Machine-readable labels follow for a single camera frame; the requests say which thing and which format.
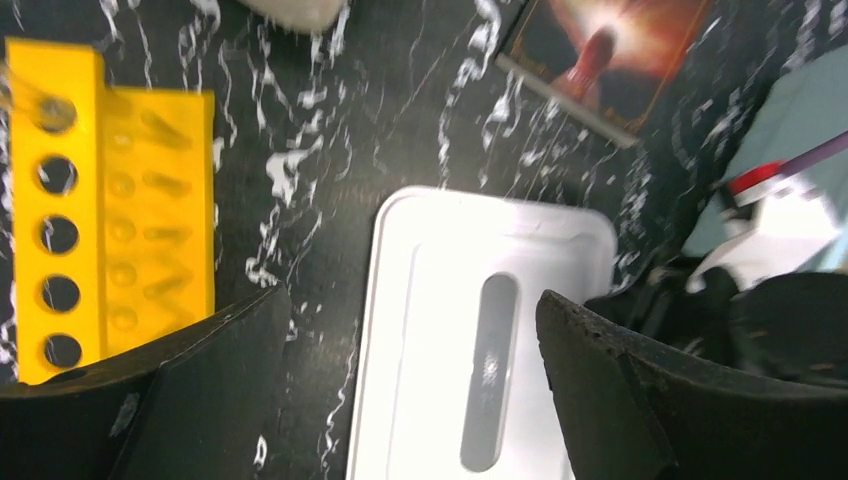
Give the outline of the teal plastic bin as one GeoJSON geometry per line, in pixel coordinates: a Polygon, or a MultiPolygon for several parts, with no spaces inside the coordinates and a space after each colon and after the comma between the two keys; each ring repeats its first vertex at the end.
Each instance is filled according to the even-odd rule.
{"type": "MultiPolygon", "coordinates": [[[[844,131],[847,131],[847,45],[783,75],[774,83],[722,180],[764,163],[791,159],[844,131]]],[[[847,150],[803,173],[827,194],[837,216],[847,226],[847,150]]],[[[713,198],[700,214],[683,251],[693,256],[705,255],[726,238],[720,203],[713,198]]],[[[834,270],[843,258],[847,258],[847,233],[799,270],[834,270]]]]}

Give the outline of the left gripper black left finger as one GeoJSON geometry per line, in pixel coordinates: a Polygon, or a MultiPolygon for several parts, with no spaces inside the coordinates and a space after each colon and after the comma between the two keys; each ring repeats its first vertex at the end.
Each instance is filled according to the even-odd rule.
{"type": "Polygon", "coordinates": [[[266,479],[291,300],[258,291],[115,357],[1,390],[5,479],[266,479]]]}

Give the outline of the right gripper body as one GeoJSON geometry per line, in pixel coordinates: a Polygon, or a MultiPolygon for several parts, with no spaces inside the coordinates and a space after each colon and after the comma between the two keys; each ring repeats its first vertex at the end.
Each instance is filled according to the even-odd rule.
{"type": "Polygon", "coordinates": [[[587,301],[594,313],[684,353],[755,375],[847,385],[847,276],[792,272],[744,290],[723,267],[701,290],[686,282],[700,263],[650,264],[629,287],[587,301]]]}

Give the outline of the white plastic bin lid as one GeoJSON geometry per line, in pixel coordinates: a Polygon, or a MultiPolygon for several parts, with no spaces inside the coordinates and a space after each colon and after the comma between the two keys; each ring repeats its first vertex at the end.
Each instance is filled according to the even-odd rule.
{"type": "Polygon", "coordinates": [[[611,287],[594,210],[410,186],[374,225],[350,479],[569,479],[536,335],[551,290],[611,287]]]}

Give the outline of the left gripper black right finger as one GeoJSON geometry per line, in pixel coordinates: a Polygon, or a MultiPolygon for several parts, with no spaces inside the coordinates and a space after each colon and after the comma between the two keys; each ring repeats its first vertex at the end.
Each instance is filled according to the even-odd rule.
{"type": "Polygon", "coordinates": [[[543,292],[536,331],[579,479],[843,479],[847,394],[686,354],[543,292]]]}

